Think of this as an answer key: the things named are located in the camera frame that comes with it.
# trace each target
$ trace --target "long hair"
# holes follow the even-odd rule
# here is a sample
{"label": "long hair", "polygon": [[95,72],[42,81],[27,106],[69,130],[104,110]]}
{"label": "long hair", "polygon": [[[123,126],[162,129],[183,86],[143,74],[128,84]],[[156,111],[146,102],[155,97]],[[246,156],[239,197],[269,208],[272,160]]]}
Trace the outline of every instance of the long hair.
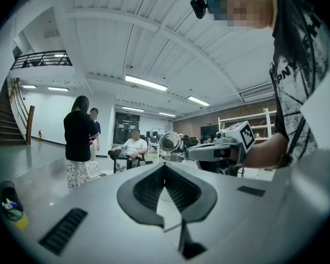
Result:
{"label": "long hair", "polygon": [[87,113],[89,108],[89,100],[86,96],[79,96],[75,100],[73,106],[72,106],[72,112],[75,111],[77,108],[79,108],[81,111]]}

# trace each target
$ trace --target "balcony railing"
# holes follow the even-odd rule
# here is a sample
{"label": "balcony railing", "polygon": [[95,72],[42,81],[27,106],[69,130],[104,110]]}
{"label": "balcony railing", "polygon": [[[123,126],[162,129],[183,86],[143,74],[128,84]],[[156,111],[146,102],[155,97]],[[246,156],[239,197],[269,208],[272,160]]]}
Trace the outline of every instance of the balcony railing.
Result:
{"label": "balcony railing", "polygon": [[72,66],[66,51],[48,51],[19,56],[11,67],[11,70],[29,67],[45,67],[47,65]]}

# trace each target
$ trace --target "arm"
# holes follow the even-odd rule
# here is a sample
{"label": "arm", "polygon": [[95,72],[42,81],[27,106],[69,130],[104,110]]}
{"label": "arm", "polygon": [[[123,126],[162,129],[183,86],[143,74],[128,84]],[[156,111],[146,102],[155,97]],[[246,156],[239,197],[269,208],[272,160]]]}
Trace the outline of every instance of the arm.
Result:
{"label": "arm", "polygon": [[95,122],[90,119],[89,115],[87,115],[87,128],[90,138],[97,138],[99,136],[99,130],[97,129],[97,126],[95,125]]}
{"label": "arm", "polygon": [[129,140],[126,141],[126,143],[124,143],[122,146],[118,146],[118,147],[113,147],[111,149],[112,152],[117,152],[117,151],[120,151],[122,147],[125,147],[127,149],[127,143],[128,143]]}
{"label": "arm", "polygon": [[[99,130],[99,135],[101,134],[100,123],[96,122],[97,128]],[[97,151],[100,150],[100,136],[97,137]]]}
{"label": "arm", "polygon": [[[288,139],[276,133],[264,143],[255,145],[247,153],[245,167],[271,168],[276,167],[284,153],[286,153]],[[237,161],[237,152],[231,152],[230,159]]]}
{"label": "arm", "polygon": [[123,145],[123,146],[113,147],[113,148],[111,149],[111,151],[113,151],[113,152],[120,151],[122,147],[127,147],[127,146],[126,146],[126,145]]}
{"label": "arm", "polygon": [[134,152],[134,153],[131,155],[131,158],[132,158],[132,159],[135,159],[138,155],[143,155],[143,154],[145,154],[147,151],[148,151],[148,145],[147,145],[147,142],[144,141],[144,142],[142,142],[141,149],[140,149],[139,151]]}
{"label": "arm", "polygon": [[93,136],[90,136],[90,138],[97,138],[97,141],[98,141],[98,138],[99,138],[99,132]]}
{"label": "arm", "polygon": [[97,151],[100,150],[100,136],[97,136]]}

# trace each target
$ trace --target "patterned pants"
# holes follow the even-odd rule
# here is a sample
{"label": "patterned pants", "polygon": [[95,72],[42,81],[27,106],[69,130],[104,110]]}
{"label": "patterned pants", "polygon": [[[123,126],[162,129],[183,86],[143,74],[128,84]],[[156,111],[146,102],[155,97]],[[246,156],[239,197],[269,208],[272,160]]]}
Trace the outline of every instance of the patterned pants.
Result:
{"label": "patterned pants", "polygon": [[70,191],[88,182],[88,180],[85,162],[67,160],[67,184]]}

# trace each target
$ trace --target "ceiling light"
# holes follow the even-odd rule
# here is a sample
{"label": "ceiling light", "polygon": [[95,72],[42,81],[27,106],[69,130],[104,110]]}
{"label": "ceiling light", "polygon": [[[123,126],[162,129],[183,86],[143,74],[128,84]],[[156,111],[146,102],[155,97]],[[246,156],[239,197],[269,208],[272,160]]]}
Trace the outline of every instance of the ceiling light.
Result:
{"label": "ceiling light", "polygon": [[161,90],[161,91],[166,91],[166,89],[167,89],[166,86],[155,84],[153,82],[149,82],[147,80],[143,80],[143,79],[136,78],[136,77],[129,76],[129,75],[126,75],[125,80],[128,81],[128,82],[137,83],[137,84],[145,85],[145,86],[148,86],[148,87],[152,87],[154,89],[158,89],[158,90]]}
{"label": "ceiling light", "polygon": [[126,107],[122,107],[123,109],[127,109],[129,111],[135,111],[135,112],[144,112],[142,109],[136,109],[136,108],[126,108]]}
{"label": "ceiling light", "polygon": [[22,87],[26,89],[37,89],[37,86],[34,85],[22,85]]}
{"label": "ceiling light", "polygon": [[55,91],[66,91],[66,92],[69,91],[67,88],[48,87],[48,89],[49,90],[55,90]]}
{"label": "ceiling light", "polygon": [[199,103],[199,104],[201,104],[201,105],[203,105],[203,106],[206,106],[206,107],[210,106],[210,104],[208,104],[208,103],[206,103],[206,102],[203,102],[203,101],[201,101],[201,100],[198,100],[198,99],[196,99],[195,97],[188,97],[188,99],[191,100],[191,101],[194,101],[194,102],[196,102],[196,103]]}
{"label": "ceiling light", "polygon": [[162,114],[163,116],[168,116],[168,117],[176,117],[176,115],[168,114],[168,113],[159,112],[159,114]]}

